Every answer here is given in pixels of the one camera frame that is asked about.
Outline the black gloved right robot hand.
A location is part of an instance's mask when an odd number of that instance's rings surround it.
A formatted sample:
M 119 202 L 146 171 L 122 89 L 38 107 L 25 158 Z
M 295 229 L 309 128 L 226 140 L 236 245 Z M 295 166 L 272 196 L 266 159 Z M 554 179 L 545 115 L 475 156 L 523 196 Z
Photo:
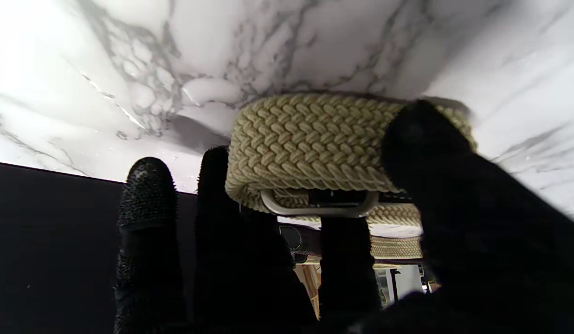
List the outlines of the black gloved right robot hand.
M 418 207 L 423 262 L 441 287 L 383 308 L 360 219 L 323 223 L 320 317 L 270 214 L 225 191 L 229 152 L 204 153 L 196 199 L 195 320 L 187 318 L 177 193 L 142 158 L 117 222 L 115 334 L 574 334 L 574 221 L 473 152 L 425 100 L 386 128 L 381 162 Z

